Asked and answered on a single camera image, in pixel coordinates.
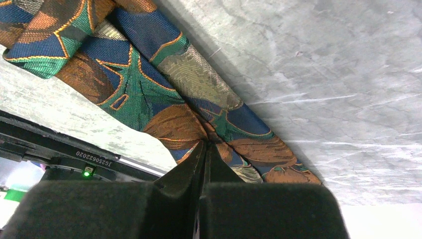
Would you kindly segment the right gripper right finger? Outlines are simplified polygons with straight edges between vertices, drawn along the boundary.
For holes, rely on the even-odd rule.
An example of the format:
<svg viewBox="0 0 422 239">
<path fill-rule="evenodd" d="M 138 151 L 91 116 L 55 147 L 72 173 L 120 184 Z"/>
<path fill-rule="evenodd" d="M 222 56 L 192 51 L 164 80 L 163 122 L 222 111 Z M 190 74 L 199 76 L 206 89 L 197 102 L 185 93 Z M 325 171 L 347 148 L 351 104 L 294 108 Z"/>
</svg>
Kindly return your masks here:
<svg viewBox="0 0 422 239">
<path fill-rule="evenodd" d="M 246 183 L 207 145 L 199 199 L 203 239 L 346 239 L 339 205 L 324 186 Z"/>
</svg>

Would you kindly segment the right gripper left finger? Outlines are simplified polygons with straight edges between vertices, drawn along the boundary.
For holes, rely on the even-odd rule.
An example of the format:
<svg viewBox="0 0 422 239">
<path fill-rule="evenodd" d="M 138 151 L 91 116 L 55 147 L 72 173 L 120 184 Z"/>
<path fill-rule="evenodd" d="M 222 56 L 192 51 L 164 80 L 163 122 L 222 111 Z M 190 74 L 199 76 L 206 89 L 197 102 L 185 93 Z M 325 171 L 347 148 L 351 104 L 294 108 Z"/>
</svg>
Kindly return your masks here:
<svg viewBox="0 0 422 239">
<path fill-rule="evenodd" d="M 3 239 L 192 239 L 207 150 L 154 182 L 42 180 L 24 197 Z"/>
</svg>

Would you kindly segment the colourful patterned tie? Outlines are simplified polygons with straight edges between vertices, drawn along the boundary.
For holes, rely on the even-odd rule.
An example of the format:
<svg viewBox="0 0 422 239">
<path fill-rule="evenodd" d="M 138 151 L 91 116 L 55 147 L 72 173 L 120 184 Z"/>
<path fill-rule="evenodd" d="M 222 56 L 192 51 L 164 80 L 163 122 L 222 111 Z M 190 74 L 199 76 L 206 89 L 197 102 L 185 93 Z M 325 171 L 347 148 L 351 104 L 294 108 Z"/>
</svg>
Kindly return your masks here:
<svg viewBox="0 0 422 239">
<path fill-rule="evenodd" d="M 150 0 L 3 0 L 3 58 L 57 77 L 182 163 L 202 141 L 249 183 L 320 180 Z"/>
</svg>

